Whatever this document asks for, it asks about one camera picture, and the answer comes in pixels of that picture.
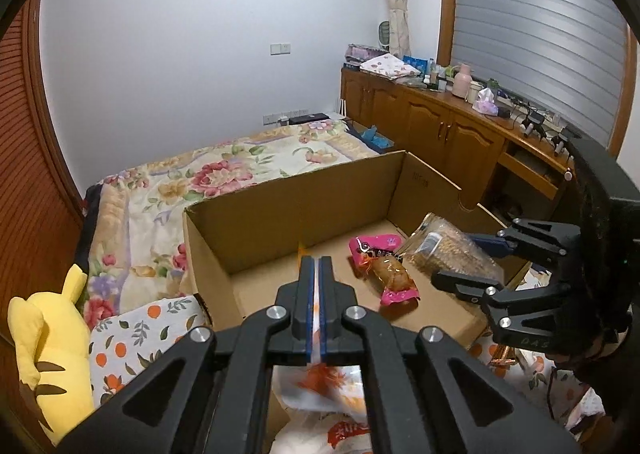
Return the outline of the orange print bed sheet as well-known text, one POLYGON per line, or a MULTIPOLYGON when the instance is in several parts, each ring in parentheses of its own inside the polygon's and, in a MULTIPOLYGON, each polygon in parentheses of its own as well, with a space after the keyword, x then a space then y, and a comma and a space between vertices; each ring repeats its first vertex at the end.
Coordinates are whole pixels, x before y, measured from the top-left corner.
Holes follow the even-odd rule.
POLYGON ((195 296, 161 299, 96 324, 89 342, 93 405, 110 400, 192 328, 208 323, 195 296))

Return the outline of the wooden sideboard cabinet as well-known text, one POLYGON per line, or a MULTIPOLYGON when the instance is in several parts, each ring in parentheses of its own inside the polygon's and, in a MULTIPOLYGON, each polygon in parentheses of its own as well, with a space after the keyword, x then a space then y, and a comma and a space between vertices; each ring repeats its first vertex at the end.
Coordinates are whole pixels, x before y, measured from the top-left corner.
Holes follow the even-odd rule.
POLYGON ((415 154, 457 185, 466 209, 482 204, 494 214, 544 219, 559 207, 572 172, 567 151, 513 119, 478 114, 449 92, 422 91, 383 77, 341 70, 346 114, 375 126, 394 147, 415 154))

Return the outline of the wooden louvered wardrobe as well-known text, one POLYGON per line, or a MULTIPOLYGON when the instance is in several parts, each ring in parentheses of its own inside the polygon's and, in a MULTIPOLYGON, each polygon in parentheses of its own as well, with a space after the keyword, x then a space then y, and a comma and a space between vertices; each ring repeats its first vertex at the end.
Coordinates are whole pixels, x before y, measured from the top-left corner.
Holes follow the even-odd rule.
POLYGON ((80 196, 52 126, 39 49, 40 0, 1 39, 1 304, 59 292, 82 227, 80 196))

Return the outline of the pink bread snack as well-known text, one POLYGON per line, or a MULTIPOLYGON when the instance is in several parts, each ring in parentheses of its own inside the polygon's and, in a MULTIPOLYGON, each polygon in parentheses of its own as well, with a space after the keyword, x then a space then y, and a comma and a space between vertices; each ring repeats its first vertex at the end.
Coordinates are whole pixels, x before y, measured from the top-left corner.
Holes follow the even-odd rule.
POLYGON ((401 244, 397 234, 358 235, 348 242, 357 272, 378 285, 381 307, 420 299, 418 286, 396 255, 401 244))

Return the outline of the grey window blind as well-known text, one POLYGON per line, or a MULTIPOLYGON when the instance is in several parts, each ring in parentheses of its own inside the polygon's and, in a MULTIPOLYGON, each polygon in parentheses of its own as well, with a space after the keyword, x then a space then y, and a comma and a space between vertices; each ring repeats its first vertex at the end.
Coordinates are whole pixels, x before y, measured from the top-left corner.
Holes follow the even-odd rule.
POLYGON ((454 62, 601 144, 620 105, 626 42, 612 0, 456 0, 454 62))

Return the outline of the brown cardboard box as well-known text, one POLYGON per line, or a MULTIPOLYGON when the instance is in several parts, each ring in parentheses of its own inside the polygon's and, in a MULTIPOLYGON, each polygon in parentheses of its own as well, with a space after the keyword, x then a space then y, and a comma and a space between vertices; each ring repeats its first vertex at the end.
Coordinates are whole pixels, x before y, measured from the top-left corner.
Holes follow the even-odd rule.
POLYGON ((215 330, 240 325, 271 306, 298 277, 298 248, 332 260, 337 281, 368 309, 380 293, 352 265, 358 235, 409 236, 432 212, 459 230, 495 234, 502 223, 483 206, 466 209, 449 179, 407 152, 393 152, 272 180, 183 219, 196 292, 215 330))

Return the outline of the orange snack bag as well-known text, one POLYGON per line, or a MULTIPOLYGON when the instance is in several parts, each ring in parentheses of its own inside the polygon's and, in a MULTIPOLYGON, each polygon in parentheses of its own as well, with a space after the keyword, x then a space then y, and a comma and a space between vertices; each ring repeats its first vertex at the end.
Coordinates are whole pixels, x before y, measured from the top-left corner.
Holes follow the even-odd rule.
POLYGON ((274 369, 273 390, 288 414, 274 438, 273 453, 370 453, 370 430, 360 368, 321 361, 320 263, 306 261, 298 248, 300 272, 312 281, 307 318, 308 363, 274 369))

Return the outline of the small white fan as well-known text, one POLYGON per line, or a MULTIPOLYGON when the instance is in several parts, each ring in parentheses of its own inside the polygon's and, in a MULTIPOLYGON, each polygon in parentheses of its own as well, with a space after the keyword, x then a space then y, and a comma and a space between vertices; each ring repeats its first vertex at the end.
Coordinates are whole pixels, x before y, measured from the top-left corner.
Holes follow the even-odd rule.
POLYGON ((381 50, 390 50, 390 22, 382 21, 378 24, 378 45, 381 50))

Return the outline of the floral quilt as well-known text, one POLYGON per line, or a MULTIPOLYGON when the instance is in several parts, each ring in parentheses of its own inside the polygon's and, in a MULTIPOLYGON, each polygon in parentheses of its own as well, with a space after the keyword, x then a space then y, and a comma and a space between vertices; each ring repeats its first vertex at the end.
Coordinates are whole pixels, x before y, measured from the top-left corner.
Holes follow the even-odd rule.
POLYGON ((126 168, 87 188, 76 260, 89 327, 150 302, 192 295, 183 219, 221 197, 378 154, 347 122, 277 127, 126 168))

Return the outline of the white wall switch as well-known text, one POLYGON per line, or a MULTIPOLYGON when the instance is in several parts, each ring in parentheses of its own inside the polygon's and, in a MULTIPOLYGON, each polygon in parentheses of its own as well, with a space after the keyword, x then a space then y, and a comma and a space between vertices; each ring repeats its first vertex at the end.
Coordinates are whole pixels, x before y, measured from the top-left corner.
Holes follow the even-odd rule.
POLYGON ((270 44, 269 52, 271 55, 286 55, 291 53, 290 44, 270 44))

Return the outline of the clear cracker package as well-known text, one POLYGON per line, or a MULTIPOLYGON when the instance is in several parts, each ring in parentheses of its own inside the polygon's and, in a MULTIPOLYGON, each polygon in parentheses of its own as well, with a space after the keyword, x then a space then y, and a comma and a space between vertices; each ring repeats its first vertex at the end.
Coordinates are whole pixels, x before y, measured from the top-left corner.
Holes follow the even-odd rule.
POLYGON ((401 261, 408 261, 424 275, 451 271, 503 283, 503 268, 465 233, 432 212, 424 217, 394 255, 401 261))

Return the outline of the folded floral cloth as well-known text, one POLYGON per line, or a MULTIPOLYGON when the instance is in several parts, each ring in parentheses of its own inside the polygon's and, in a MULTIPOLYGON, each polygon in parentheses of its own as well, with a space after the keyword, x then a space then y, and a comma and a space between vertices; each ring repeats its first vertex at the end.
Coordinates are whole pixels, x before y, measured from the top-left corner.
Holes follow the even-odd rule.
POLYGON ((364 61, 360 64, 360 70, 388 80, 416 77, 421 73, 420 70, 417 70, 415 67, 407 64, 400 58, 396 58, 396 56, 391 53, 378 55, 374 58, 370 58, 370 60, 364 61))

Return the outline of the gold foil wrapper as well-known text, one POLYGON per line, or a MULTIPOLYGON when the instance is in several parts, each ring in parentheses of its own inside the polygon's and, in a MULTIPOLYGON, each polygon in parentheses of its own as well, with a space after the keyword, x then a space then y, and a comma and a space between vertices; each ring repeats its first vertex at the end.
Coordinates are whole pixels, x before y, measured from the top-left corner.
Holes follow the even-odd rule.
POLYGON ((488 366, 500 378, 505 378, 510 368, 518 365, 515 350, 503 344, 492 344, 489 347, 489 355, 488 366))

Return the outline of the pink thermos bottle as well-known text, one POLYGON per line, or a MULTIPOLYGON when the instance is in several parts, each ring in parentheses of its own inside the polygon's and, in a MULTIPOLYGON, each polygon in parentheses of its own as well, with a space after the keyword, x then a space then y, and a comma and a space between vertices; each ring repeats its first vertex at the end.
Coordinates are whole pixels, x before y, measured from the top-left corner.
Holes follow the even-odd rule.
POLYGON ((454 76, 454 84, 451 93, 460 99, 465 99, 470 91, 472 82, 471 69, 469 65, 461 64, 456 76, 454 76))

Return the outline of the blue cloth by bed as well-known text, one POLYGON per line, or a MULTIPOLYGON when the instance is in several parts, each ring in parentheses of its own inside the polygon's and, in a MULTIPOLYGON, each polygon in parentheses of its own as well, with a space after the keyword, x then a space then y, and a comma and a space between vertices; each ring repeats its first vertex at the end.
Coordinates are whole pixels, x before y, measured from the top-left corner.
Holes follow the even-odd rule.
POLYGON ((395 145, 392 140, 383 136, 382 133, 379 133, 378 128, 375 126, 364 129, 363 132, 360 133, 360 139, 363 140, 369 148, 372 148, 373 151, 380 154, 390 151, 395 145))

